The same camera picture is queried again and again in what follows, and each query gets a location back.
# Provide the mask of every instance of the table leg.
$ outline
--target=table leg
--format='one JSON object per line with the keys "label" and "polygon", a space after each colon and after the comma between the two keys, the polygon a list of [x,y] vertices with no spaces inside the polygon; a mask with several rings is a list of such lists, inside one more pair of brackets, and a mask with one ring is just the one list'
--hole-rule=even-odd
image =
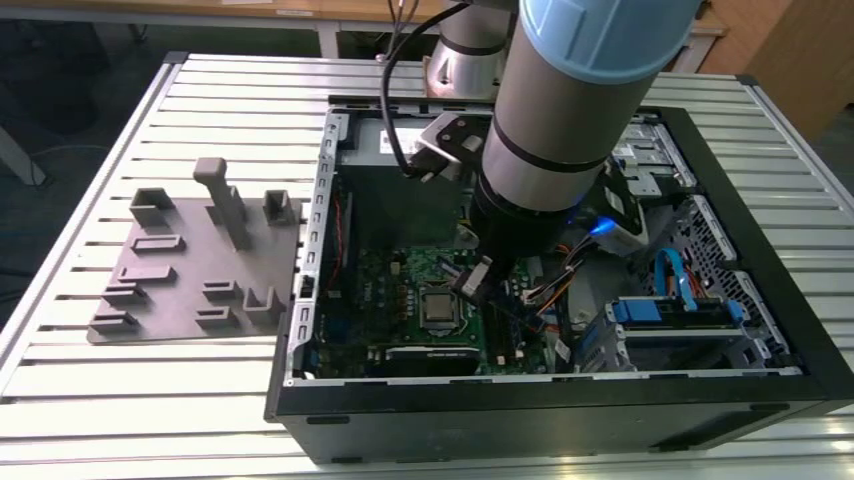
{"label": "table leg", "polygon": [[43,172],[2,127],[0,127],[0,162],[5,163],[25,185],[41,185],[45,178]]}
{"label": "table leg", "polygon": [[317,38],[320,39],[320,56],[322,58],[340,58],[337,54],[337,32],[340,27],[337,22],[317,22]]}
{"label": "table leg", "polygon": [[681,50],[679,58],[676,58],[672,71],[677,73],[696,73],[716,39],[717,37],[712,35],[691,36],[687,48]]}

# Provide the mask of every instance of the motherboard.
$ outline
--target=motherboard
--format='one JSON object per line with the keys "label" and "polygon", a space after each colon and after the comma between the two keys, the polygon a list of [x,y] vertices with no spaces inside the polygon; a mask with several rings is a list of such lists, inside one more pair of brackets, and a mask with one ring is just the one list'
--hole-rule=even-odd
{"label": "motherboard", "polygon": [[[494,354],[489,344],[494,339],[484,328],[488,313],[450,291],[437,259],[470,267],[476,263],[472,250],[410,247],[361,250],[356,257],[346,282],[350,294],[334,292],[326,301],[320,377],[344,376],[341,369],[353,377],[544,371],[540,337],[524,335],[521,327],[511,325],[512,351]],[[504,288],[517,296],[533,281],[527,266],[519,265]],[[348,306],[336,308],[336,304]],[[421,365],[437,371],[422,372]]]}

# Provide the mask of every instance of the wooden desk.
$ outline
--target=wooden desk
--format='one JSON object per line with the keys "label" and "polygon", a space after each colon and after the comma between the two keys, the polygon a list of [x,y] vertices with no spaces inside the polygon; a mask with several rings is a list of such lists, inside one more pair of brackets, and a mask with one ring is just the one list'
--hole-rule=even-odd
{"label": "wooden desk", "polygon": [[[432,17],[442,5],[442,0],[421,0],[412,23]],[[0,0],[0,18],[309,29],[317,32],[325,58],[338,57],[337,32],[390,30],[385,0]],[[725,32],[725,25],[707,10],[673,71],[695,72]]]}

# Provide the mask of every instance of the gray plastic block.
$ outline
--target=gray plastic block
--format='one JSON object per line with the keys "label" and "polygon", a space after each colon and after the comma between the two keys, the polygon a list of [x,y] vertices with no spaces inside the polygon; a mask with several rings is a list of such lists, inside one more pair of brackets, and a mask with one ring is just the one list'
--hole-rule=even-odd
{"label": "gray plastic block", "polygon": [[[221,173],[218,162],[208,167]],[[90,343],[273,335],[286,321],[301,203],[286,192],[240,200],[226,185],[225,191],[248,250],[234,249],[226,223],[210,221],[210,200],[169,199],[157,189],[137,192],[136,206],[154,208],[134,214],[142,222],[121,249],[89,324]],[[150,221],[150,212],[161,223]]]}
{"label": "gray plastic block", "polygon": [[209,307],[196,310],[196,324],[205,330],[212,328],[233,328],[237,317],[230,307]]}
{"label": "gray plastic block", "polygon": [[170,266],[153,265],[144,267],[122,267],[121,270],[118,270],[116,280],[122,283],[173,283],[174,277],[174,269]]}
{"label": "gray plastic block", "polygon": [[233,280],[206,281],[201,285],[201,294],[210,301],[216,300],[238,300],[242,292]]}
{"label": "gray plastic block", "polygon": [[264,192],[264,215],[266,215],[268,225],[292,225],[298,222],[298,218],[293,218],[288,192],[284,190]]}
{"label": "gray plastic block", "polygon": [[137,322],[126,311],[98,313],[89,327],[101,335],[128,334],[136,331]]}
{"label": "gray plastic block", "polygon": [[229,188],[225,183],[225,170],[226,164],[221,158],[200,158],[192,178],[208,188],[218,221],[225,225],[234,250],[248,250],[252,242],[244,225],[244,204],[237,189]]}
{"label": "gray plastic block", "polygon": [[142,305],[145,292],[136,283],[118,283],[106,285],[101,298],[113,308],[121,309],[128,305]]}
{"label": "gray plastic block", "polygon": [[148,235],[133,239],[130,250],[136,253],[176,252],[184,250],[186,245],[180,235]]}
{"label": "gray plastic block", "polygon": [[174,208],[161,188],[140,188],[130,200],[130,214],[142,228],[165,225],[162,212]]}
{"label": "gray plastic block", "polygon": [[264,301],[261,302],[257,299],[254,290],[249,288],[242,299],[242,311],[254,325],[277,325],[281,314],[286,309],[272,287],[264,292],[262,298]]}

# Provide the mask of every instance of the white label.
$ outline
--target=white label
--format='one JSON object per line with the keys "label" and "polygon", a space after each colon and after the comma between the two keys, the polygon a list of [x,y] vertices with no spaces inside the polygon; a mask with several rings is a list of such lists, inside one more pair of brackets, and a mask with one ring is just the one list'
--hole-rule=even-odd
{"label": "white label", "polygon": [[631,147],[617,147],[613,149],[613,156],[616,157],[633,157],[635,156],[635,151],[631,149]]}
{"label": "white label", "polygon": [[285,15],[288,17],[313,17],[314,12],[309,12],[306,10],[276,10],[276,15]]}
{"label": "white label", "polygon": [[565,343],[563,343],[563,340],[560,339],[557,339],[557,343],[555,343],[555,353],[560,355],[563,361],[568,363],[571,351],[569,347],[565,346]]}
{"label": "white label", "polygon": [[608,187],[604,187],[604,198],[607,198],[608,203],[613,207],[613,210],[616,210],[620,215],[625,215],[625,205],[623,205],[623,200],[616,196],[616,194]]}
{"label": "white label", "polygon": [[[422,130],[420,128],[394,128],[397,132],[397,140],[400,141],[400,149],[404,155],[412,155],[417,152],[417,137]],[[385,130],[378,131],[378,153],[390,154],[390,143],[388,143],[388,133]]]}

